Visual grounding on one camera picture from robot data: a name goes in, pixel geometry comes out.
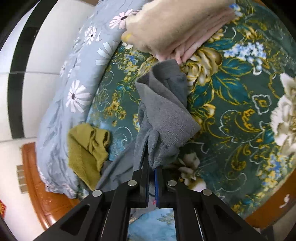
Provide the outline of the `blue grey floral quilt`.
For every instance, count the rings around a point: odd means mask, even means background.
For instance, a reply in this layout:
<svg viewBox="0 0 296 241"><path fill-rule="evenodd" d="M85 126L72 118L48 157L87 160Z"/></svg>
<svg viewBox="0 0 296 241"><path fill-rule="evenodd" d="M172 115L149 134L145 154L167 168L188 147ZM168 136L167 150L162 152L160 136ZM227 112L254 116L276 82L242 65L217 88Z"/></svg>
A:
<svg viewBox="0 0 296 241"><path fill-rule="evenodd" d="M125 19L145 3L99 1L79 29L37 137L37 168L47 192L77 197L78 177L68 166L68 132L86 121L103 73L120 43Z"/></svg>

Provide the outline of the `grey fleece sweatpants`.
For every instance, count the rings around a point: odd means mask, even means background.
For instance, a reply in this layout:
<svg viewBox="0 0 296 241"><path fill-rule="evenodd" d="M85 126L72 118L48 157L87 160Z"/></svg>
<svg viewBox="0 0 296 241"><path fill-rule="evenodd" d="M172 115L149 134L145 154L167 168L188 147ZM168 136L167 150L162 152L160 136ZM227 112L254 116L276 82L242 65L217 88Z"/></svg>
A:
<svg viewBox="0 0 296 241"><path fill-rule="evenodd" d="M140 96L140 130L103 171L96 188L104 192L130 180L141 169L145 152L152 169L168 166L201 128L187 110L187 79L176 60L155 64L135 81L135 87Z"/></svg>

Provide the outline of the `beige pink folded garment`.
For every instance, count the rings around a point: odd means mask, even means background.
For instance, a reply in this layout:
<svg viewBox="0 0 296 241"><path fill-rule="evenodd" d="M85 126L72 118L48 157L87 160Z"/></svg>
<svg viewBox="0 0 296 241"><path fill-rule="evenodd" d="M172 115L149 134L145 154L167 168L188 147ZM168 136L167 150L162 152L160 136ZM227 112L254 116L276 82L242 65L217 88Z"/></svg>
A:
<svg viewBox="0 0 296 241"><path fill-rule="evenodd" d="M121 40L158 61L186 62L194 52L234 20L235 1L151 1L125 20Z"/></svg>

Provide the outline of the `olive green knit garment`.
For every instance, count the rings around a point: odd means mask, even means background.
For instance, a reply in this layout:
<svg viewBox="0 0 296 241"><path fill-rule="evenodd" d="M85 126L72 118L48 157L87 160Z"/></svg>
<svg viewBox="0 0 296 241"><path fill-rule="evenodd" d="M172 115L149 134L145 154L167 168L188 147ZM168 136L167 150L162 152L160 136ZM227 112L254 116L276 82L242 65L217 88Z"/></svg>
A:
<svg viewBox="0 0 296 241"><path fill-rule="evenodd" d="M67 141L69 167L89 189L94 190L109 156L110 132L82 123L69 130Z"/></svg>

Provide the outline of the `orange wooden bed frame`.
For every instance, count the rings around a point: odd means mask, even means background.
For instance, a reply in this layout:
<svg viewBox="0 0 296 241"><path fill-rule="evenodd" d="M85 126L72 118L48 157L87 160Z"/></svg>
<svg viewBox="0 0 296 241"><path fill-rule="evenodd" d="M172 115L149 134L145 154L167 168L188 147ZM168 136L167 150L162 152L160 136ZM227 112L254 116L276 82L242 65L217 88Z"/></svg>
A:
<svg viewBox="0 0 296 241"><path fill-rule="evenodd" d="M29 196L41 226L47 230L80 201L65 194L47 192L37 170L35 143L25 144L21 150Z"/></svg>

